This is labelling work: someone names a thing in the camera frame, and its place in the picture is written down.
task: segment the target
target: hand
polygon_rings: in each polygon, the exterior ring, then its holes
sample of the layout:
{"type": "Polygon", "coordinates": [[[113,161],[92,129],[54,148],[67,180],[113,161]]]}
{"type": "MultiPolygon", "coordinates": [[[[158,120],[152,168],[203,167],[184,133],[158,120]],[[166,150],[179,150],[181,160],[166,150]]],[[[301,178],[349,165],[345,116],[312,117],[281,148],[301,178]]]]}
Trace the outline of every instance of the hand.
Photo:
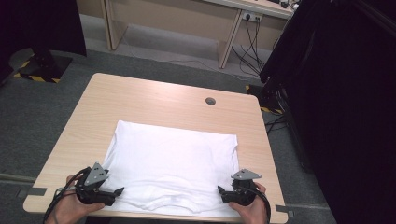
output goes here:
{"type": "MultiPolygon", "coordinates": [[[[265,186],[254,182],[261,193],[265,193],[265,186]]],[[[243,206],[238,203],[228,203],[228,205],[239,213],[245,224],[265,224],[267,214],[265,211],[264,201],[256,196],[253,203],[243,206]]]]}
{"type": "MultiPolygon", "coordinates": [[[[73,176],[68,176],[66,183],[73,176]]],[[[78,222],[81,218],[87,216],[89,213],[100,210],[104,208],[103,203],[93,203],[84,204],[79,201],[76,192],[74,190],[67,190],[64,193],[64,197],[58,202],[55,208],[52,210],[46,224],[58,223],[58,224],[74,224],[78,222]]]]}

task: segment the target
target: table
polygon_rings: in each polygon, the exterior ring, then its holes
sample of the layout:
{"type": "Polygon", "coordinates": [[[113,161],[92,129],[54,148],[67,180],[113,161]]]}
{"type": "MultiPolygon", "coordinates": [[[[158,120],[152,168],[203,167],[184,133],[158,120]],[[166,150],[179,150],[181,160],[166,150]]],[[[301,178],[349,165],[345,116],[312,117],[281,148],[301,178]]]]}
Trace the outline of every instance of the table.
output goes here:
{"type": "MultiPolygon", "coordinates": [[[[119,119],[165,127],[212,133],[234,133],[238,139],[240,168],[262,175],[267,187],[272,222],[285,223],[288,216],[276,211],[285,205],[276,168],[254,96],[183,86],[131,77],[95,74],[81,96],[70,120],[38,176],[34,188],[46,188],[44,196],[29,195],[23,208],[45,213],[54,191],[65,178],[103,162],[119,119]],[[216,103],[209,105],[206,98],[216,103]]],[[[240,222],[240,217],[175,217],[97,211],[93,216],[240,222]]]]}
{"type": "MultiPolygon", "coordinates": [[[[129,24],[142,25],[219,41],[220,68],[234,43],[250,45],[245,24],[240,25],[245,11],[263,15],[258,48],[270,50],[291,15],[290,8],[267,0],[78,0],[78,8],[103,15],[109,49],[117,48],[129,24]]],[[[255,34],[251,23],[248,29],[255,34]]]]}

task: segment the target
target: black fabric backdrop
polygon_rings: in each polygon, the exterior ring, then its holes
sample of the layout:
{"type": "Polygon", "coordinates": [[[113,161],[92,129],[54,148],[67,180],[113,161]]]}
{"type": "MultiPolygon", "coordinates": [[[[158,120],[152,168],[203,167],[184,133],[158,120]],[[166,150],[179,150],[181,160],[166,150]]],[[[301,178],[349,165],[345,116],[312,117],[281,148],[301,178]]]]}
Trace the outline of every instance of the black fabric backdrop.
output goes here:
{"type": "Polygon", "coordinates": [[[396,223],[396,39],[348,2],[304,0],[262,70],[268,77],[266,91],[282,85],[289,96],[337,222],[396,223]]]}
{"type": "Polygon", "coordinates": [[[86,55],[76,1],[4,1],[0,5],[0,81],[9,75],[9,57],[27,48],[86,55]]]}

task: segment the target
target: power socket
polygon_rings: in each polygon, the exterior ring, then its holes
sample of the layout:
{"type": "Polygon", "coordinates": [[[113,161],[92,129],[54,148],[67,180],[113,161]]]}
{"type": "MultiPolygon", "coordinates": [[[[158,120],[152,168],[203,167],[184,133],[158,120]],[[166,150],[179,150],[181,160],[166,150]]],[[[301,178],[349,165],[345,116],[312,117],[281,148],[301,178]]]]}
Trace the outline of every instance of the power socket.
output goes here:
{"type": "Polygon", "coordinates": [[[242,20],[247,21],[248,15],[250,16],[249,21],[262,21],[262,14],[251,11],[244,11],[244,16],[242,17],[242,20]]]}

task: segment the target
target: folded fabric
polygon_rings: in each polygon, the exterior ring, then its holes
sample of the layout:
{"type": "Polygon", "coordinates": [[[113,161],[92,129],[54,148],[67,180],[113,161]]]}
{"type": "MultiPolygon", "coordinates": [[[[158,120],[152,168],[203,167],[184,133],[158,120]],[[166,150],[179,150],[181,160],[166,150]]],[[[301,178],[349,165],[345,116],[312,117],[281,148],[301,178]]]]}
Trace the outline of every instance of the folded fabric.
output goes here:
{"type": "Polygon", "coordinates": [[[236,147],[234,134],[120,120],[103,163],[109,178],[101,189],[125,190],[106,210],[237,217],[217,188],[232,190],[231,175],[239,170],[236,147]]]}

